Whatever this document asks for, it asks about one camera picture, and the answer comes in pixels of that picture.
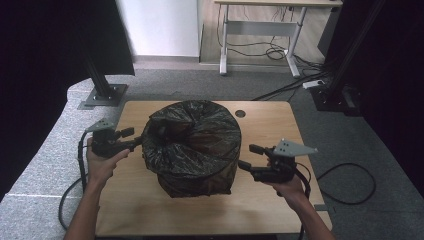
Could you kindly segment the black metal stand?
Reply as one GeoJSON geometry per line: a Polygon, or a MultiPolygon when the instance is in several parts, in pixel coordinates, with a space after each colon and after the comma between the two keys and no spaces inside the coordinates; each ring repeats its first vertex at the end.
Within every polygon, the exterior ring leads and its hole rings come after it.
{"type": "Polygon", "coordinates": [[[83,107],[117,107],[121,103],[128,86],[126,84],[110,84],[89,53],[82,51],[81,54],[83,55],[85,69],[94,84],[94,88],[83,103],[83,107]]]}
{"type": "Polygon", "coordinates": [[[324,63],[328,83],[310,91],[318,111],[360,114],[359,92],[350,78],[357,73],[354,67],[359,54],[364,51],[365,40],[385,3],[386,0],[343,0],[343,6],[336,12],[324,63]]]}

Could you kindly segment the white power strip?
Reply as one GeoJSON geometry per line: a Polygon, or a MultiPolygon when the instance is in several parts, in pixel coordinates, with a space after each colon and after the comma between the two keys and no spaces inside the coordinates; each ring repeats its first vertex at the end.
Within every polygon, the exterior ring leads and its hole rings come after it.
{"type": "Polygon", "coordinates": [[[313,81],[308,81],[302,84],[303,89],[310,89],[310,88],[315,88],[315,87],[322,87],[325,86],[325,82],[323,80],[313,80],[313,81]]]}

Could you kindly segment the white metal frame desk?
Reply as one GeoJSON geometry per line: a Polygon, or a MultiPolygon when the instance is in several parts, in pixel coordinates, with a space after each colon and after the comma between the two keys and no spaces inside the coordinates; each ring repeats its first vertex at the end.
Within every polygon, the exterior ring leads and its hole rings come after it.
{"type": "Polygon", "coordinates": [[[227,36],[228,35],[251,35],[251,36],[282,36],[289,37],[290,44],[284,51],[285,59],[294,78],[299,78],[300,73],[295,63],[294,50],[303,27],[308,8],[340,8],[341,0],[213,0],[215,4],[224,7],[222,47],[220,51],[219,73],[227,74],[227,36]],[[258,21],[234,21],[229,19],[231,6],[277,6],[277,7],[300,7],[300,16],[295,22],[258,22],[258,21]]]}

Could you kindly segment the person's right hand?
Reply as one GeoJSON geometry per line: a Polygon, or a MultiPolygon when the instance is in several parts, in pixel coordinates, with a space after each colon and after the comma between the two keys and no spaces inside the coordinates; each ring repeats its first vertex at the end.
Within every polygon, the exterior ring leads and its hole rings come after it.
{"type": "Polygon", "coordinates": [[[299,177],[294,176],[293,179],[286,183],[270,183],[282,197],[286,200],[289,206],[297,206],[306,199],[304,195],[302,182],[299,177]]]}

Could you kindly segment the dark curtain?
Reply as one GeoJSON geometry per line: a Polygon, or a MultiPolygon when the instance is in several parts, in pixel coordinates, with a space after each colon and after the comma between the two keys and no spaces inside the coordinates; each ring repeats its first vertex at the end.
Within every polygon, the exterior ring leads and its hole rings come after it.
{"type": "Polygon", "coordinates": [[[104,75],[134,73],[116,0],[0,0],[0,201],[90,64],[104,75]]]}
{"type": "Polygon", "coordinates": [[[424,0],[386,0],[354,69],[360,113],[424,196],[424,0]]]}

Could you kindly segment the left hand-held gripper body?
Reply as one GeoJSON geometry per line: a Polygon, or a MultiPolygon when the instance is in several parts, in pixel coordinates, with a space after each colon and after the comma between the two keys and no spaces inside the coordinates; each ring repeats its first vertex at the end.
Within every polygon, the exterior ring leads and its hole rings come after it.
{"type": "Polygon", "coordinates": [[[95,155],[103,158],[111,158],[120,152],[115,136],[115,124],[107,118],[102,118],[95,122],[85,132],[92,134],[92,143],[89,147],[95,155]]]}

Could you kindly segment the black plastic garbage bag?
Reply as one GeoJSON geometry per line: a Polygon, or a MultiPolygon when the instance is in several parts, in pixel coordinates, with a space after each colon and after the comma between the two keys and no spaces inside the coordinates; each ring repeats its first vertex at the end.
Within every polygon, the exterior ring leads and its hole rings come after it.
{"type": "Polygon", "coordinates": [[[172,198],[229,194],[241,142],[239,124],[226,107],[188,100],[149,117],[142,133],[142,156],[172,198]]]}

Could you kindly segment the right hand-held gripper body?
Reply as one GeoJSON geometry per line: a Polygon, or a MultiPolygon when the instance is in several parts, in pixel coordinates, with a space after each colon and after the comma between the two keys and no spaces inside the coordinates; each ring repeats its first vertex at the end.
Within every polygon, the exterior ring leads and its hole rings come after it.
{"type": "Polygon", "coordinates": [[[267,167],[252,167],[251,175],[255,181],[264,183],[285,183],[291,181],[296,173],[295,158],[318,152],[317,148],[304,146],[299,143],[281,139],[271,148],[264,147],[270,165],[267,167]]]}

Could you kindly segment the person's left hand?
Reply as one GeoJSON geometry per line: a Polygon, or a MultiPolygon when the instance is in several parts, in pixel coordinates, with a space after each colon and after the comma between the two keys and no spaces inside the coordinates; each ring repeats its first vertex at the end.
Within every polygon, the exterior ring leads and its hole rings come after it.
{"type": "Polygon", "coordinates": [[[103,188],[109,178],[113,176],[113,171],[117,167],[117,163],[127,158],[130,151],[122,150],[111,158],[103,158],[97,156],[92,151],[93,138],[87,140],[86,157],[88,162],[88,185],[90,187],[103,188]]]}

